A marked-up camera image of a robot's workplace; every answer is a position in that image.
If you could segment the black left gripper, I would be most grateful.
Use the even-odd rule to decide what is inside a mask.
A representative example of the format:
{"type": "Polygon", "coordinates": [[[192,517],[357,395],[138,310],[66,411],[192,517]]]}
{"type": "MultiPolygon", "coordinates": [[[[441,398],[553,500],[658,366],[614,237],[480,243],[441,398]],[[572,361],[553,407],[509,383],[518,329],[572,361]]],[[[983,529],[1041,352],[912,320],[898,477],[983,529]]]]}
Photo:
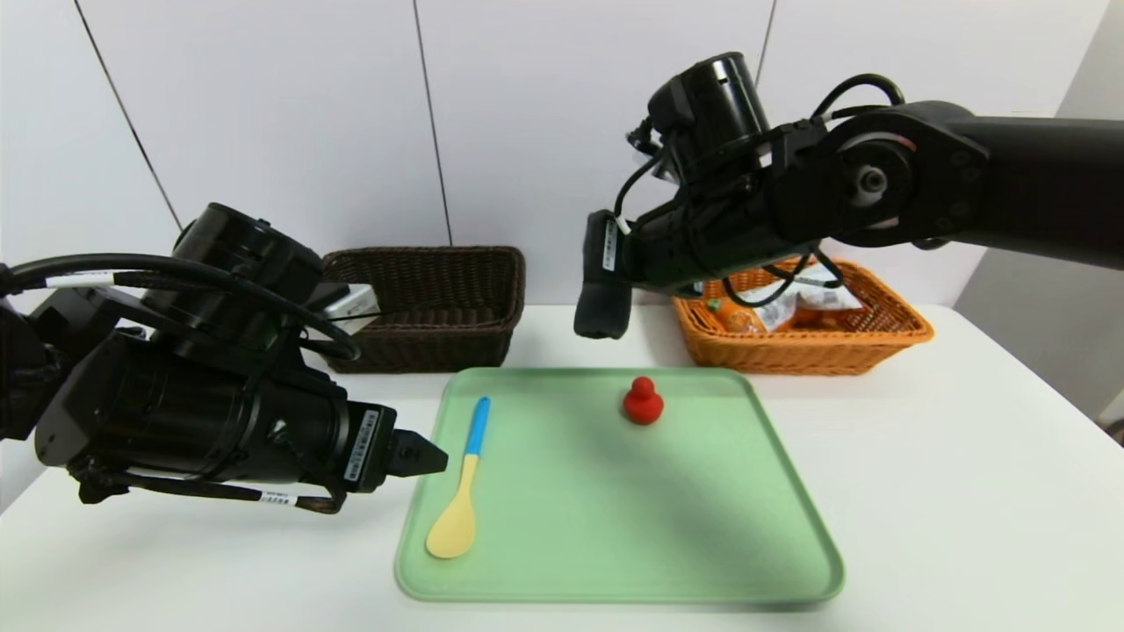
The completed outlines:
{"type": "Polygon", "coordinates": [[[259,479],[373,493],[386,476],[446,471],[448,455],[442,449],[395,423],[392,408],[348,400],[348,392],[329,379],[265,383],[259,398],[259,479]]]}

